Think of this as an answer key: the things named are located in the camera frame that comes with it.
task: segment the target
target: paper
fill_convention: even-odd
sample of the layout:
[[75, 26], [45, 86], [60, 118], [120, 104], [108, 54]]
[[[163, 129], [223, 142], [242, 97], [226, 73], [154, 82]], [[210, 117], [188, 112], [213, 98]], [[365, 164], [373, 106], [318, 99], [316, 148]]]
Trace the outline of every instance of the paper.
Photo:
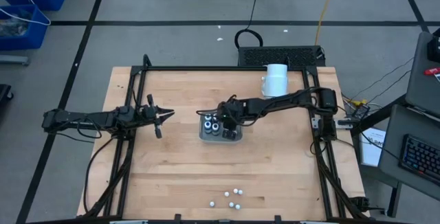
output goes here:
[[[385, 140], [385, 131], [378, 130], [376, 128], [369, 128], [364, 131], [364, 135], [368, 137], [374, 144], [382, 147]], [[363, 135], [361, 137], [361, 164], [367, 166], [379, 165], [379, 158], [382, 149], [372, 145]]]

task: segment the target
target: black keyboard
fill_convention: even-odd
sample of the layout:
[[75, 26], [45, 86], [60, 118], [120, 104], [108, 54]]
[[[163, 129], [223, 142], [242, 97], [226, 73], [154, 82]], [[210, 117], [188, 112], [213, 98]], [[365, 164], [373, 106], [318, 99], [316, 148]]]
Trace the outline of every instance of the black keyboard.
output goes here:
[[440, 149], [405, 135], [399, 165], [440, 186]]

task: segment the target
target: wooden table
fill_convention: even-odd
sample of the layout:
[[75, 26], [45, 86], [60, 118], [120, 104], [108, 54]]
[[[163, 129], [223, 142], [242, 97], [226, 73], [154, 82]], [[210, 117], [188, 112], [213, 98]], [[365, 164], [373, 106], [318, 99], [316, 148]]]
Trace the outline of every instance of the wooden table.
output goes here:
[[[129, 72], [129, 67], [113, 68], [104, 111], [124, 105]], [[322, 67], [318, 73], [321, 86], [336, 90], [343, 106], [335, 69]], [[216, 108], [232, 94], [238, 99], [261, 98], [264, 74], [147, 72], [142, 104], [152, 93], [157, 105], [174, 109], [175, 114], [163, 125], [162, 139], [156, 139], [152, 126], [137, 130], [125, 219], [173, 219], [181, 214], [182, 219], [192, 220], [273, 220], [274, 215], [281, 215], [283, 220], [325, 220], [316, 158], [309, 152], [312, 136], [306, 109], [268, 114], [244, 128], [243, 139], [237, 145], [205, 144], [199, 139], [199, 116], [195, 111]], [[301, 73], [288, 74], [289, 92], [302, 89]], [[344, 117], [344, 113], [339, 111], [336, 117]], [[349, 131], [338, 131], [338, 137], [351, 142]], [[107, 134], [97, 139], [93, 152], [108, 138]], [[113, 142], [93, 162], [87, 191], [89, 206], [107, 187], [115, 147]], [[333, 150], [346, 193], [350, 197], [364, 196], [354, 149], [333, 142]], [[242, 189], [243, 195], [233, 194], [234, 188]], [[231, 193], [230, 197], [223, 195], [225, 191]], [[116, 212], [119, 193], [117, 189], [112, 212]], [[329, 195], [333, 215], [337, 216], [330, 185]], [[215, 208], [210, 208], [210, 201], [215, 202]], [[229, 208], [229, 202], [241, 204], [241, 210]], [[83, 212], [81, 204], [78, 214]]]

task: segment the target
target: yellow cable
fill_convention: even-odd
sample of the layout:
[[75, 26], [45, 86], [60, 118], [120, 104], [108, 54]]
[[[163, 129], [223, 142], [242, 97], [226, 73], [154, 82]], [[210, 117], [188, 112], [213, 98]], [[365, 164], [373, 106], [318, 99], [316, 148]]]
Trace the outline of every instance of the yellow cable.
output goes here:
[[319, 38], [319, 32], [321, 30], [321, 23], [322, 23], [322, 20], [324, 19], [324, 14], [325, 14], [325, 11], [327, 11], [327, 6], [329, 5], [329, 2], [330, 2], [330, 0], [325, 0], [324, 9], [322, 10], [321, 17], [319, 18], [318, 29], [316, 30], [315, 45], [318, 45], [318, 38]]

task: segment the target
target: concrete floor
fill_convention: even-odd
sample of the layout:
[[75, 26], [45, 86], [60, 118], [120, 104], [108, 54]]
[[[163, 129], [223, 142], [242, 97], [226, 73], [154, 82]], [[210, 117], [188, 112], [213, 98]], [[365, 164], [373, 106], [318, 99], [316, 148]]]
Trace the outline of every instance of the concrete floor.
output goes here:
[[[253, 0], [102, 0], [97, 21], [245, 21]], [[317, 21], [325, 0], [257, 0], [254, 20]], [[436, 0], [415, 0], [425, 21], [440, 24]], [[26, 55], [28, 67], [0, 65], [0, 82], [12, 85], [15, 99], [0, 123], [0, 223], [17, 219], [45, 139], [43, 112], [58, 106], [95, 0], [66, 0], [53, 21], [84, 21], [48, 28], [40, 49], [2, 52]], [[331, 0], [326, 21], [417, 21], [408, 0]], [[99, 111], [104, 102], [111, 68], [141, 63], [147, 53], [154, 65], [236, 65], [235, 33], [243, 25], [93, 26], [66, 109]], [[414, 25], [324, 26], [320, 44], [327, 65], [336, 67], [343, 92], [353, 96], [414, 55], [421, 27]], [[256, 25], [265, 45], [312, 45], [315, 25]], [[433, 32], [437, 27], [429, 27]], [[242, 45], [256, 45], [243, 35]], [[397, 70], [360, 98], [372, 98], [398, 79]], [[375, 100], [386, 104], [403, 94], [408, 78]], [[72, 218], [83, 189], [91, 144], [57, 137], [36, 193], [30, 221]], [[391, 189], [364, 178], [373, 205], [386, 207]], [[436, 223], [440, 203], [404, 187], [396, 219], [410, 223]], [[378, 219], [387, 219], [372, 212]]]

